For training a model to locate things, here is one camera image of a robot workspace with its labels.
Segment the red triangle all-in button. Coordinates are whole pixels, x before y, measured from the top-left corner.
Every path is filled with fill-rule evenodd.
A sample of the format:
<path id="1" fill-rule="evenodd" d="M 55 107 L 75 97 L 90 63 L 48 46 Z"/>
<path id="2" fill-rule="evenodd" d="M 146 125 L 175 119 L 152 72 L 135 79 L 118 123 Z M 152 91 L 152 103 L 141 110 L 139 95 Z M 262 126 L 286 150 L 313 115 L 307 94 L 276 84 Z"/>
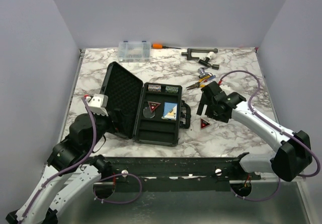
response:
<path id="1" fill-rule="evenodd" d="M 200 119 L 200 129 L 205 129 L 209 126 L 211 126 L 211 123 L 209 123 L 208 121 L 206 121 L 202 118 Z"/>
<path id="2" fill-rule="evenodd" d="M 159 102 L 148 101 L 147 103 L 151 112 L 154 112 L 160 106 Z"/>

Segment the clear round dealer button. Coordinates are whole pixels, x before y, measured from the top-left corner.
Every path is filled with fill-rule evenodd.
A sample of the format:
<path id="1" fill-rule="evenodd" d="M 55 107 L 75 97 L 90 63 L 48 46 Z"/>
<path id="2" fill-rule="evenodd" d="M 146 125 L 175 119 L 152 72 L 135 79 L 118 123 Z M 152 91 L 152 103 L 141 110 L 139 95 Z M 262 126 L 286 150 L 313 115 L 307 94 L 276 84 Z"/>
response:
<path id="1" fill-rule="evenodd" d="M 151 119 L 154 118 L 155 112 L 151 112 L 149 107 L 145 107 L 142 111 L 143 117 Z"/>

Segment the blue playing card deck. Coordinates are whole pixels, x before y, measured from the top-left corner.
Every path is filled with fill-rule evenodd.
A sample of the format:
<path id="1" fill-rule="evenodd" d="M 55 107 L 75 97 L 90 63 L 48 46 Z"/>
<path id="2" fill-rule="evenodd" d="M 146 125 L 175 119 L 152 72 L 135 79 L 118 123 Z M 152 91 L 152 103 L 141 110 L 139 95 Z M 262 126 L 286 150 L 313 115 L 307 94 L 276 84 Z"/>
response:
<path id="1" fill-rule="evenodd" d="M 177 107 L 177 103 L 165 102 L 162 119 L 175 121 L 177 119 Z"/>

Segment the black foam lined carry case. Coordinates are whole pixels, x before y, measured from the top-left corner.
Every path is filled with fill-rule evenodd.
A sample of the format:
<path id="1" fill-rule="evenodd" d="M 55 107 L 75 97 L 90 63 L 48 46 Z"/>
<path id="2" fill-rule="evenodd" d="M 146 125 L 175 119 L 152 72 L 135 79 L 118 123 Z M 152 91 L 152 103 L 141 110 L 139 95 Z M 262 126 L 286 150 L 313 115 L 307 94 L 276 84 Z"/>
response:
<path id="1" fill-rule="evenodd" d="M 149 92 L 148 84 L 161 85 L 161 92 Z M 177 94 L 166 93 L 166 86 L 179 88 Z M 188 129 L 191 124 L 191 108 L 182 99 L 182 86 L 160 83 L 144 83 L 122 65 L 112 62 L 107 67 L 101 94 L 108 96 L 107 112 L 121 109 L 131 115 L 131 137 L 139 143 L 163 146 L 176 146 L 179 142 L 180 129 Z M 148 101 L 159 102 L 160 106 L 154 111 L 154 118 L 143 117 L 142 111 L 148 107 Z M 164 103 L 177 103 L 177 119 L 162 119 Z M 114 135 L 114 127 L 110 120 L 108 133 Z"/>

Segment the green blue poker chip stack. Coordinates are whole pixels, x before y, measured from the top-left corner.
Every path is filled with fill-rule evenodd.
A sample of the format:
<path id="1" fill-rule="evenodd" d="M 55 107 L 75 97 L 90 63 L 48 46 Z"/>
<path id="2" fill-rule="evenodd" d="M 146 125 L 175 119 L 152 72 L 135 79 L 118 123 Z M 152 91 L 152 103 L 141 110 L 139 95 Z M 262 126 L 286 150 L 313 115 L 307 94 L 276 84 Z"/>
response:
<path id="1" fill-rule="evenodd" d="M 178 92 L 179 92 L 179 88 L 178 87 L 166 86 L 166 93 L 177 94 Z"/>

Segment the orange blue poker chip stack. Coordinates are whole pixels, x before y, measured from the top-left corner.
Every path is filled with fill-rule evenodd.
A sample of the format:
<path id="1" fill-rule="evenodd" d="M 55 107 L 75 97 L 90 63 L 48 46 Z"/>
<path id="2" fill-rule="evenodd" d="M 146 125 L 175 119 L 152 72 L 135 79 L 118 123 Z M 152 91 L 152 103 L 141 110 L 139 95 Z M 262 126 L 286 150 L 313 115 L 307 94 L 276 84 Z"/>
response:
<path id="1" fill-rule="evenodd" d="M 154 84 L 148 84 L 147 89 L 149 92 L 161 92 L 162 91 L 161 85 L 154 85 Z"/>

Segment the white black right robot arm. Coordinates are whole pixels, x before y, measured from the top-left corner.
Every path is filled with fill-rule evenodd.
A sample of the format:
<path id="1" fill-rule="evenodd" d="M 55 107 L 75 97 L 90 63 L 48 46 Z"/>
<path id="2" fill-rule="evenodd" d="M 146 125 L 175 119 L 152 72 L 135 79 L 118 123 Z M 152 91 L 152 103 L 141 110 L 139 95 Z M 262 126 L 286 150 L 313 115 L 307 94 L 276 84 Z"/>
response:
<path id="1" fill-rule="evenodd" d="M 292 181 L 312 163 L 309 153 L 309 136 L 304 131 L 294 132 L 253 109 L 245 97 L 237 92 L 226 94 L 217 82 L 201 89 L 197 115 L 227 123 L 233 119 L 246 126 L 264 142 L 273 153 L 245 154 L 239 163 L 231 167 L 236 179 L 244 179 L 249 173 L 274 173 L 284 181 Z"/>

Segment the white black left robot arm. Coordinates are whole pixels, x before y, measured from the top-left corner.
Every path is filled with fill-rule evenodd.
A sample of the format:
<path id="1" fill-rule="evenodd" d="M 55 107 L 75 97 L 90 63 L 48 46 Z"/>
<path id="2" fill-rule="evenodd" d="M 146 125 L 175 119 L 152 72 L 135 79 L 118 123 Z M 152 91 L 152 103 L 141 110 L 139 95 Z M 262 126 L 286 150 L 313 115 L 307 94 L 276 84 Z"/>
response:
<path id="1" fill-rule="evenodd" d="M 110 162 L 99 155 L 92 158 L 85 170 L 70 184 L 64 183 L 90 157 L 93 149 L 101 138 L 99 136 L 99 120 L 95 107 L 82 99 L 87 113 L 83 115 L 89 120 L 90 145 L 88 147 L 73 146 L 68 138 L 57 145 L 58 152 L 47 161 L 43 175 L 26 203 L 18 210 L 10 212 L 8 223 L 58 223 L 58 216 L 77 198 L 87 186 L 96 182 L 107 181 L 117 177 L 131 176 L 142 186 L 142 179 L 155 179 L 151 174 L 132 174 L 128 172 L 114 173 Z"/>

